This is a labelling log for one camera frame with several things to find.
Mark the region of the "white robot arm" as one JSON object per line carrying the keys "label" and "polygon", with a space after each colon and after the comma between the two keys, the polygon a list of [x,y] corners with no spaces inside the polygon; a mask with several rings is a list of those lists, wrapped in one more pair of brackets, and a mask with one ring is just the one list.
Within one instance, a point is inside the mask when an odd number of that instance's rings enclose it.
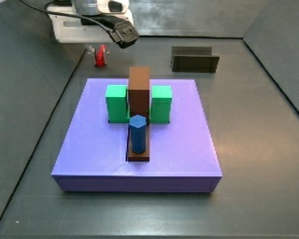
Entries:
{"label": "white robot arm", "polygon": [[89,46],[96,66],[107,65],[105,43],[125,49],[139,40],[129,0],[53,0],[45,10],[60,43],[100,44]]}

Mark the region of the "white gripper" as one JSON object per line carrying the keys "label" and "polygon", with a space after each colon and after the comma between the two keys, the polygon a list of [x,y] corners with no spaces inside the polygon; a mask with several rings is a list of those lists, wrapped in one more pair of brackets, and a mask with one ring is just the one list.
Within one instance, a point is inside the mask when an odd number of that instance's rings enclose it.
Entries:
{"label": "white gripper", "polygon": [[[74,8],[49,8],[46,12],[52,21],[54,38],[60,43],[113,42],[108,35],[107,28],[100,23],[100,18],[104,16],[116,16],[121,19],[131,21],[131,23],[133,24],[133,17],[129,9],[124,9],[121,12],[111,12],[109,10],[107,10],[97,13],[92,13],[91,15],[80,15],[76,12]],[[88,55],[92,58],[92,63],[93,65],[96,65],[96,50],[93,46],[88,45],[86,50]],[[111,50],[109,47],[105,45],[105,63],[108,63],[109,57]]]}

